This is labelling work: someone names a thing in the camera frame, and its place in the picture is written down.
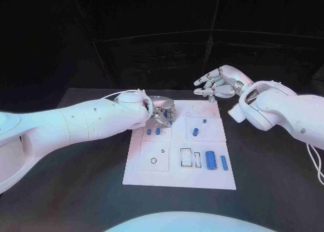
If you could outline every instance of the blue block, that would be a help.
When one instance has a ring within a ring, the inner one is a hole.
[[[207,161],[207,169],[209,170],[217,169],[216,154],[213,151],[206,151],[206,161]]]
[[[197,128],[194,128],[193,136],[197,136],[197,132],[199,132],[199,129],[197,129]]]
[[[226,157],[220,156],[220,159],[222,159],[223,170],[227,171]]]

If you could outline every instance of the cable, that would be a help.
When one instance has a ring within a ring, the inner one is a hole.
[[[308,153],[310,153],[310,157],[311,157],[312,163],[314,163],[315,168],[317,168],[317,171],[318,171],[318,172],[317,172],[317,177],[318,177],[320,183],[324,185],[324,182],[322,182],[322,180],[321,180],[321,176],[322,176],[322,178],[324,178],[324,174],[322,174],[322,172],[321,172],[322,161],[321,161],[321,157],[320,157],[320,154],[318,154],[318,152],[317,152],[317,149],[315,149],[315,147],[314,147],[312,145],[311,145],[311,148],[312,148],[312,150],[314,150],[315,153],[317,153],[318,166],[317,166],[317,163],[315,163],[312,154],[311,154],[311,152],[310,152],[310,144],[307,144],[307,150],[308,150]]]
[[[116,92],[116,93],[112,93],[112,94],[109,94],[109,95],[106,95],[105,97],[102,97],[101,99],[103,99],[103,98],[108,98],[109,96],[112,96],[112,95],[115,95],[115,94],[119,94],[119,93],[125,93],[125,92],[144,92],[144,90],[141,91],[141,90],[135,90],[135,89],[131,89],[131,90],[125,90],[125,91],[121,91],[121,92]]]

